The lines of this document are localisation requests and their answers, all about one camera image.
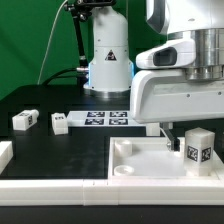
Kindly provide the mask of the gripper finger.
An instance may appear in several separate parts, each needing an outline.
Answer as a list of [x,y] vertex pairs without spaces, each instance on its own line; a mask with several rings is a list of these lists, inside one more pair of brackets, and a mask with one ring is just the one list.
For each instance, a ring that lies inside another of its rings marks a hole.
[[171,133],[170,123],[161,123],[160,130],[163,135],[167,138],[167,148],[169,151],[179,152],[180,151],[180,140]]

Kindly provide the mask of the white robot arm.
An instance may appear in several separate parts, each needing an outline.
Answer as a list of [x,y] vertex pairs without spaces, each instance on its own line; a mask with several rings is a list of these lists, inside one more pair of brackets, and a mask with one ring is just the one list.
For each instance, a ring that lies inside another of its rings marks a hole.
[[146,20],[165,44],[128,55],[127,23],[103,3],[93,10],[88,92],[131,92],[139,123],[224,117],[224,0],[146,0]]

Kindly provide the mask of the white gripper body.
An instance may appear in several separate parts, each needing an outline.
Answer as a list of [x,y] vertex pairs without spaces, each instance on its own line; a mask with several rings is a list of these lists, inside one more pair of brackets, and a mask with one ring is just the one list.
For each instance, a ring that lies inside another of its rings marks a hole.
[[130,113],[138,123],[224,118],[224,80],[187,81],[181,69],[140,71],[132,81]]

